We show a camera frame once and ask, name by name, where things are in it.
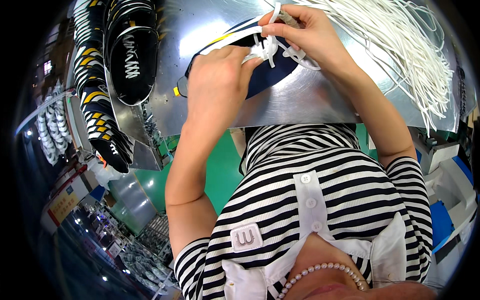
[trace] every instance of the pearl necklace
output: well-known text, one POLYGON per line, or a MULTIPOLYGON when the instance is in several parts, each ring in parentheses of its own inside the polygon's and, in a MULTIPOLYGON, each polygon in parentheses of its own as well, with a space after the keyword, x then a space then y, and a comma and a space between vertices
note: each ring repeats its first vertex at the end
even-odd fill
POLYGON ((278 295, 278 299, 282 299, 283 297, 285 297, 285 294, 288 292, 288 290, 293 286, 293 284, 295 284, 298 280, 300 280, 302 278, 302 276, 306 276, 308 275, 308 273, 312 273, 313 271, 315 270, 320 270, 320 269, 326 269, 326 268, 329 268, 329 269, 338 269, 338 270, 341 270, 345 273, 347 273, 350 277, 352 277, 353 281, 357 284, 357 287, 359 290, 363 290, 364 287, 363 287, 363 283, 360 281, 360 277, 355 274, 355 272, 353 270, 351 270, 349 267, 345 267, 343 264, 339 264, 339 263, 323 263, 323 264, 316 264, 315 267, 314 266, 309 266, 308 269, 305 269, 301 272, 301 274, 296 274, 295 275, 295 278, 292 278, 290 279, 290 282, 287 282, 283 289, 282 289, 282 292, 278 295))

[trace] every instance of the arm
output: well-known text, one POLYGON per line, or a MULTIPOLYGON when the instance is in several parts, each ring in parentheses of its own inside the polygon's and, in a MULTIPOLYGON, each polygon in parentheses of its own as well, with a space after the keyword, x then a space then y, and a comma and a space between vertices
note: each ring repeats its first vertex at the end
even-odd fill
POLYGON ((241 64, 248 48, 226 46, 195 59, 188 81, 188 117, 165 186, 173 257, 190 242, 209 237, 217 215, 204 192, 206 162, 234 121, 253 69, 262 62, 241 64))
POLYGON ((402 117, 373 80, 354 62, 338 38, 325 13, 319 9, 286 4, 282 9, 299 18, 305 29, 285 24, 267 24, 272 13, 259 22, 262 36, 284 37, 295 49, 303 49, 330 79, 341 85, 377 147, 385 167, 397 157, 416 158, 415 147, 402 117))

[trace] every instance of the woman's left hand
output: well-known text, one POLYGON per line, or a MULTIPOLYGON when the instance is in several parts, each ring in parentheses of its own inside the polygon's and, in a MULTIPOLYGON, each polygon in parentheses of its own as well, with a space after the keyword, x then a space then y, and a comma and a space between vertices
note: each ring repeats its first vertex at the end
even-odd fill
POLYGON ((223 134, 245 100, 253 70, 262 59, 242 64, 249 48, 225 46, 195 58, 188 79, 185 125, 208 135, 223 134))

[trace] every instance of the stacked shoe uppers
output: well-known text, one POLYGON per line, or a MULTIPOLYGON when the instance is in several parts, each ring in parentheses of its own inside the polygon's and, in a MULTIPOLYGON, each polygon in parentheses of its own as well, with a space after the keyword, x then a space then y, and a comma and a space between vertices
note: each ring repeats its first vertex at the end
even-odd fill
POLYGON ((128 173, 133 162, 133 140, 118 128, 105 79, 105 10, 102 1, 77 0, 73 10, 73 40, 78 52, 73 74, 89 142, 107 164, 118 172, 128 173))
POLYGON ((156 77, 158 33, 152 0, 110 0, 103 15, 104 59, 112 88, 128 106, 148 99, 156 77))
MULTIPOLYGON (((48 89, 43 102, 58 98, 62 92, 63 87, 60 80, 57 80, 53 91, 51 88, 48 89)), ((72 141, 65 116, 63 97, 48 105, 37 115, 36 126, 43 154, 51 165, 55 165, 58 162, 59 155, 65 154, 68 143, 72 141)))

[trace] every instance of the stainless steel table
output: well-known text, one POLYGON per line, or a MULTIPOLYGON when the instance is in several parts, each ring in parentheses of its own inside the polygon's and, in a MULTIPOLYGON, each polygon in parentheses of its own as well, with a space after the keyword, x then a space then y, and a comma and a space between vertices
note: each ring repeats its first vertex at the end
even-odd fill
MULTIPOLYGON (((166 35, 160 42, 156 85, 150 97, 153 120, 162 136, 179 134, 186 121, 187 99, 175 97, 173 88, 184 75, 192 56, 232 26, 271 10, 272 7, 264 0, 166 1, 165 21, 160 28, 166 35)), ((334 26, 355 62, 382 91, 389 90, 393 82, 367 55, 364 47, 334 26)), ((373 51, 390 61, 382 50, 374 48, 373 51)), ((445 37, 444 53, 455 70, 455 54, 448 35, 445 37)), ((404 92, 397 88, 387 98, 408 126, 424 127, 420 111, 404 92)), ((446 116, 446 119, 433 117, 437 129, 456 132, 459 116, 453 96, 446 116)), ((321 72, 298 66, 278 84, 245 100, 231 127, 321 122, 360 123, 361 119, 349 101, 340 96, 321 72)))

